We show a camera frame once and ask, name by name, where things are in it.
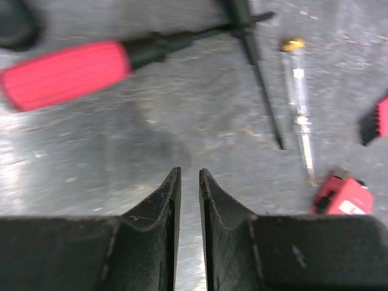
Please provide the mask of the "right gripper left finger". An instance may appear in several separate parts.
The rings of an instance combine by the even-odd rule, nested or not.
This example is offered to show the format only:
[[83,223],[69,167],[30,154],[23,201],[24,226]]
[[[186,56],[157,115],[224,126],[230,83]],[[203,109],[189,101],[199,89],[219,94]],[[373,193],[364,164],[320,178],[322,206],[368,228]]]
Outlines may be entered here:
[[173,290],[181,170],[118,216],[4,216],[2,290]]

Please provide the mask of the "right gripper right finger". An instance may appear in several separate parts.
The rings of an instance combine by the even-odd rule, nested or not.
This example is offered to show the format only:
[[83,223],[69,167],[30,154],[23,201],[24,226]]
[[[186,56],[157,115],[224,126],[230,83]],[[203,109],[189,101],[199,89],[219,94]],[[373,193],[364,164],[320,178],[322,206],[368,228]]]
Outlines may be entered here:
[[208,290],[386,290],[387,227],[367,215],[258,215],[199,173]]

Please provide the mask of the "red phillips screwdriver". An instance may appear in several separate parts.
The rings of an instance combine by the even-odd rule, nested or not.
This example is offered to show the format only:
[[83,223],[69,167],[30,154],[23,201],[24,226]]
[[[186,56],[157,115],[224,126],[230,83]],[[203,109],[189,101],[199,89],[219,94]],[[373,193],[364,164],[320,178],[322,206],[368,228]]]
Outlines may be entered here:
[[198,32],[153,33],[64,48],[1,70],[1,92],[19,112],[61,104],[116,84],[148,64],[163,62],[196,40],[236,28],[223,24]]

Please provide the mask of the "red utility knife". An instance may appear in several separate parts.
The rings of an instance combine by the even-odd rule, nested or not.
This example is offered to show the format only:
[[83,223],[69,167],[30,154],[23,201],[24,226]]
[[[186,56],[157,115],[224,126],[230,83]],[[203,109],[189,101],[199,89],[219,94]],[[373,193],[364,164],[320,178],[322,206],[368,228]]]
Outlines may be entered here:
[[34,10],[25,1],[1,1],[1,48],[14,52],[31,49],[41,34]]

